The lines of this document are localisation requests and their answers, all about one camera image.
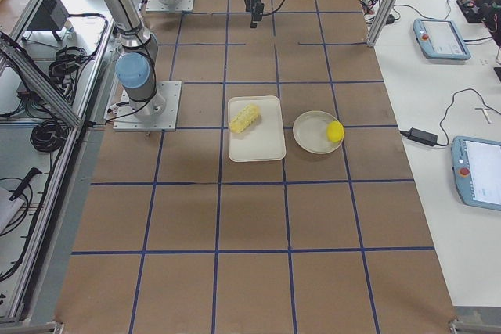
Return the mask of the yellow bread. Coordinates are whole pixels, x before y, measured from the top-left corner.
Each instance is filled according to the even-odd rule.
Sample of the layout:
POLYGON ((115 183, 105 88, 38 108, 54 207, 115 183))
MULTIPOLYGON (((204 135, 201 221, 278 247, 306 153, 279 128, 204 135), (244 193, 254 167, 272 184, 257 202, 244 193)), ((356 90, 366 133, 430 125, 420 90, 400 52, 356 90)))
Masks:
POLYGON ((259 106, 251 103, 242 108, 229 122, 229 130, 233 133, 242 133, 253 122, 255 122, 261 114, 259 106))

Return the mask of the white round plate with lemon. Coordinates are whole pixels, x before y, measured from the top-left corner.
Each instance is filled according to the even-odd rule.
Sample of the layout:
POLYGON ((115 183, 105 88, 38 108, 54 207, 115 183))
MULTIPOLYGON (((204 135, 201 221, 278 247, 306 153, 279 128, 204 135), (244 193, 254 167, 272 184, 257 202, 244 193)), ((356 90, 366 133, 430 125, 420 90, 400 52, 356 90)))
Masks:
POLYGON ((338 119, 334 115, 324 111, 312 110, 305 112, 294 121, 294 139, 302 149, 310 153, 331 153, 340 147, 342 143, 332 143, 326 137, 328 124, 335 120, 338 119))

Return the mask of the white rectangular tray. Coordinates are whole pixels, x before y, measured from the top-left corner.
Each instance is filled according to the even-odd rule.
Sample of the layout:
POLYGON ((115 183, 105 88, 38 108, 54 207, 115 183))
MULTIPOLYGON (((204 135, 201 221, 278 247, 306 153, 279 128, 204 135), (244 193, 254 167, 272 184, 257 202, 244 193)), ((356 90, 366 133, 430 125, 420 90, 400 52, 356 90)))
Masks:
POLYGON ((287 151, 279 98, 274 95, 233 97, 228 101, 228 121, 250 104, 259 108, 259 115, 242 132, 229 131, 229 159, 233 162, 283 159, 287 151))

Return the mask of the yellow lemon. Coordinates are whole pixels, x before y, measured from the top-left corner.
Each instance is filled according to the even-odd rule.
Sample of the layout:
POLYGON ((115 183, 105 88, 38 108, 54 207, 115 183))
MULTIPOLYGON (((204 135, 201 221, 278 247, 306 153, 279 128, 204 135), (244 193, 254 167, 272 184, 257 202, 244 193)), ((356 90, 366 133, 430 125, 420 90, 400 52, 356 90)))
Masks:
POLYGON ((343 124, 338 120, 330 122, 326 129, 326 137, 332 143, 342 142, 344 139, 343 124))

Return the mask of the far teach pendant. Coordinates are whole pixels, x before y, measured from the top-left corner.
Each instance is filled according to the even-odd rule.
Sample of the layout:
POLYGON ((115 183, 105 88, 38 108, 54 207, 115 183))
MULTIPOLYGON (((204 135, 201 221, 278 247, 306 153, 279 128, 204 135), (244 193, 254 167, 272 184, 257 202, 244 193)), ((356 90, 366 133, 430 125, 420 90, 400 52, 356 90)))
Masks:
POLYGON ((467 61, 471 58, 466 42, 452 20, 415 19, 413 32, 427 59, 467 61))

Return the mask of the teach pendant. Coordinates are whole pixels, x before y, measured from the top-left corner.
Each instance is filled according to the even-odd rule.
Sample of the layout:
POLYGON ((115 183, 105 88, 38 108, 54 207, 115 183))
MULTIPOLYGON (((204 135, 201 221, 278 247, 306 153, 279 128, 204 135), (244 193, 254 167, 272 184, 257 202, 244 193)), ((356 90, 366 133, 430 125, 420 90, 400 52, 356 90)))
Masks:
POLYGON ((471 58, 466 42, 452 20, 415 19, 413 32, 427 59, 467 61, 471 58))
POLYGON ((451 154, 461 200, 468 206, 500 211, 500 142, 456 136, 451 154))

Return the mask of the black power adapter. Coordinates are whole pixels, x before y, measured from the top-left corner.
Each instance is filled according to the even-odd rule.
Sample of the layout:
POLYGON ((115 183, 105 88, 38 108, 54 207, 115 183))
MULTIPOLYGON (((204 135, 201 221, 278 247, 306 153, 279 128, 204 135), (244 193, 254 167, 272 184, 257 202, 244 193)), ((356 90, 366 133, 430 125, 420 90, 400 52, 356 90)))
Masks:
POLYGON ((436 134, 423 131, 417 128, 410 128, 407 138, 411 141, 418 142, 423 145, 437 145, 438 136, 436 134))

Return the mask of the near teach pendant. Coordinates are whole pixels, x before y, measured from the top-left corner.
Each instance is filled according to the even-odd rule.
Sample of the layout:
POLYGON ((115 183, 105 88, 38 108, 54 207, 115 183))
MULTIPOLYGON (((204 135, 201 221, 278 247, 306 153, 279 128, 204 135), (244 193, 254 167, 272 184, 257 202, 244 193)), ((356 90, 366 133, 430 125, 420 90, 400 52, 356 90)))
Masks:
POLYGON ((451 154, 461 200, 468 206, 500 211, 500 142, 456 136, 451 154))

